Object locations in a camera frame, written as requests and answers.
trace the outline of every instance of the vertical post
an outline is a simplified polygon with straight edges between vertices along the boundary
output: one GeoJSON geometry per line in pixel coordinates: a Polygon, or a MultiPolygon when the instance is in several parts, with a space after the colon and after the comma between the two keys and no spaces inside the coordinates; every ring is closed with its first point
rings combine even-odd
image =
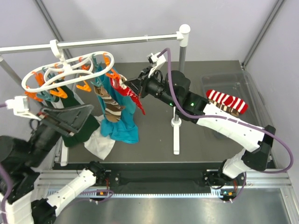
{"type": "MultiPolygon", "coordinates": [[[[3,68],[5,72],[14,80],[14,82],[20,86],[22,89],[22,79],[18,76],[18,74],[10,67],[10,65],[4,60],[4,58],[0,55],[0,66],[3,68]]],[[[41,104],[35,100],[33,100],[39,107],[41,104]]]]}
{"type": "MultiPolygon", "coordinates": [[[[179,60],[178,60],[178,70],[180,72],[184,72],[185,69],[185,59],[186,59],[186,49],[188,45],[189,40],[189,33],[191,31],[191,28],[187,24],[183,24],[179,28],[179,32],[183,35],[184,39],[180,42],[180,49],[179,49],[179,60]]],[[[178,122],[179,117],[177,114],[174,115],[174,121],[178,122]]]]}
{"type": "MultiPolygon", "coordinates": [[[[180,41],[179,49],[179,62],[178,70],[184,72],[185,68],[185,58],[186,58],[186,48],[188,45],[190,27],[187,24],[183,24],[179,28],[180,34],[183,36],[183,39],[180,41]]],[[[173,154],[179,155],[179,127],[182,124],[182,120],[176,114],[176,107],[173,107],[173,118],[171,120],[171,126],[173,126],[173,154]]]]}

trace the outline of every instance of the horizontal rod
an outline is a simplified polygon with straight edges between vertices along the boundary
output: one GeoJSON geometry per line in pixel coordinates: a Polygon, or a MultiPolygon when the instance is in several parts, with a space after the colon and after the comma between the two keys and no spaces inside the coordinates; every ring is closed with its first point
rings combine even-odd
{"type": "MultiPolygon", "coordinates": [[[[115,39],[106,39],[106,40],[59,42],[57,45],[61,49],[69,49],[69,48],[94,47],[94,46],[101,46],[101,45],[124,44],[124,43],[167,41],[167,40],[177,40],[177,39],[178,39],[178,34],[169,34],[169,35],[156,35],[156,36],[125,37],[125,38],[115,38],[115,39]]],[[[39,45],[19,46],[19,47],[3,47],[0,48],[0,54],[20,53],[20,52],[40,51],[40,50],[50,50],[50,49],[51,47],[49,43],[39,44],[39,45]]]]}

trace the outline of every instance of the drying rack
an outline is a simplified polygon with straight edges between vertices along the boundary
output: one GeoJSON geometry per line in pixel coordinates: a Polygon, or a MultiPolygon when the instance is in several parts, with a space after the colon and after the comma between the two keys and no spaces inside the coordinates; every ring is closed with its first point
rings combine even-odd
{"type": "MultiPolygon", "coordinates": [[[[125,37],[125,38],[115,38],[115,39],[105,39],[105,40],[88,40],[88,41],[86,40],[86,41],[76,41],[76,42],[57,42],[57,47],[59,49],[70,49],[70,48],[79,48],[79,47],[95,47],[95,46],[125,44],[125,43],[178,40],[180,45],[178,70],[180,72],[184,72],[186,49],[188,46],[190,30],[191,29],[189,25],[183,24],[180,26],[179,31],[177,31],[175,34],[153,35],[153,36],[145,35],[145,36],[137,36],[137,37],[125,37]]],[[[4,60],[2,54],[42,51],[42,50],[51,50],[50,43],[0,48],[0,66],[22,88],[21,78],[4,60]]],[[[175,114],[175,111],[176,111],[176,107],[173,107],[173,119],[171,120],[171,125],[173,126],[173,153],[178,155],[179,154],[179,127],[181,126],[182,121],[178,117],[178,115],[175,114]]]]}

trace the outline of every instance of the plastic container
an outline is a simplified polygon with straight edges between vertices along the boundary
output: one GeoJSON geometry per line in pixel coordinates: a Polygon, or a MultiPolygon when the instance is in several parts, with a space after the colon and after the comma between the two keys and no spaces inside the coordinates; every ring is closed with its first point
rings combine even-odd
{"type": "MultiPolygon", "coordinates": [[[[202,77],[201,84],[204,96],[207,90],[212,89],[243,99],[248,104],[248,109],[238,118],[256,126],[272,125],[261,94],[256,89],[256,85],[248,72],[207,74],[202,77]]],[[[215,131],[213,131],[213,135],[218,139],[226,138],[215,131]]]]}

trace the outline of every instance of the gray table surface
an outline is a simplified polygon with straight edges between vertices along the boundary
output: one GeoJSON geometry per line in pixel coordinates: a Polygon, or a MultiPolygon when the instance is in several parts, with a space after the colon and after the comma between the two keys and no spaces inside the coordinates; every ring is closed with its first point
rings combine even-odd
{"type": "MultiPolygon", "coordinates": [[[[116,63],[116,69],[127,78],[136,77],[148,63],[116,63]]],[[[178,63],[172,63],[172,70],[178,63]]],[[[190,91],[203,95],[200,79],[205,74],[241,70],[238,61],[186,62],[184,74],[191,80],[190,91]]],[[[95,106],[93,115],[102,114],[100,103],[93,92],[76,90],[86,104],[95,106]]],[[[139,129],[139,142],[126,144],[117,141],[105,162],[219,162],[231,158],[242,147],[230,139],[219,140],[212,130],[182,121],[180,155],[173,154],[173,109],[148,95],[141,100],[146,115],[136,108],[134,121],[139,129]]],[[[101,161],[84,148],[83,144],[70,148],[69,163],[101,161]]]]}
{"type": "Polygon", "coordinates": [[[290,224],[280,189],[245,189],[234,203],[218,198],[112,198],[73,202],[55,224],[290,224]]]}

